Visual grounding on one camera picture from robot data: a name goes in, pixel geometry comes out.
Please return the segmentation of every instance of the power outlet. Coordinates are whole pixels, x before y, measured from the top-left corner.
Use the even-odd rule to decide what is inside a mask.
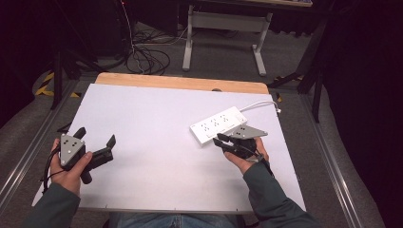
[[[190,126],[190,130],[201,146],[211,142],[218,133],[225,134],[247,122],[236,107],[230,107],[212,117]]]

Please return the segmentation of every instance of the sleeve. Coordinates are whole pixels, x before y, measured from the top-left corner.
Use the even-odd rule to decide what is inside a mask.
[[[21,227],[69,227],[80,198],[60,184],[52,183]]]
[[[249,200],[262,227],[321,227],[310,214],[285,196],[263,163],[252,165],[243,179],[249,187]]]

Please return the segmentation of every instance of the person's right hand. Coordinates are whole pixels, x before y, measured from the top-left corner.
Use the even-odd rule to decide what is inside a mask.
[[[53,143],[53,147],[51,150],[56,148],[59,140],[56,139]],[[80,197],[80,176],[86,166],[92,159],[92,152],[87,152],[70,171],[63,172],[63,168],[60,165],[59,156],[56,154],[53,156],[51,163],[50,163],[50,174],[55,174],[60,171],[60,173],[55,174],[51,177],[51,181],[55,183],[59,183],[62,187],[66,188],[68,191],[74,193],[78,197]]]
[[[255,138],[255,141],[256,141],[257,150],[260,152],[260,154],[263,155],[263,157],[267,161],[269,161],[269,155],[267,154],[267,151],[264,148],[263,141],[261,140],[261,138]],[[240,172],[242,174],[245,174],[245,172],[254,164],[254,162],[244,160],[230,152],[224,152],[224,155],[225,155],[225,158],[227,158],[227,160],[232,162],[234,165],[236,165],[240,169]]]

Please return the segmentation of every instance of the white cable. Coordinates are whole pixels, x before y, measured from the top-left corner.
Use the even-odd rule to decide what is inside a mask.
[[[134,55],[134,53],[136,53],[136,51],[134,50],[133,35],[132,35],[132,32],[131,32],[130,22],[129,22],[129,20],[128,20],[127,13],[126,13],[126,11],[125,11],[125,3],[124,3],[122,0],[120,0],[120,1],[121,1],[121,4],[122,4],[122,9],[124,10],[124,13],[125,13],[125,18],[126,18],[126,21],[127,21],[128,31],[129,31],[129,34],[130,34],[130,45],[131,45],[131,49],[133,50],[133,55]],[[140,70],[142,71],[142,73],[144,74],[144,70],[143,70],[142,67],[140,66],[139,60],[136,60],[136,61],[137,61],[137,67],[139,67],[139,69],[140,69]]]
[[[251,107],[253,107],[253,106],[262,105],[262,104],[274,105],[274,106],[276,107],[276,112],[277,112],[277,113],[280,113],[280,112],[281,112],[281,109],[278,108],[277,103],[272,102],[272,101],[260,101],[260,102],[254,103],[254,104],[250,104],[250,105],[248,105],[248,106],[246,106],[246,107],[240,109],[240,112],[242,112],[242,111],[244,111],[244,110],[246,110],[246,109],[249,109],[249,108],[251,108]]]

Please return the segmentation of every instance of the white board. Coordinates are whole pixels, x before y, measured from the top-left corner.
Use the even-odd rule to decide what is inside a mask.
[[[114,160],[92,170],[80,207],[101,210],[250,213],[239,169],[213,143],[200,147],[189,126],[231,106],[241,109],[268,94],[120,85],[91,85],[69,135],[86,128],[86,150],[115,134]],[[272,104],[243,111],[262,137],[277,180],[305,210],[293,164]],[[33,202],[42,196],[42,187]]]

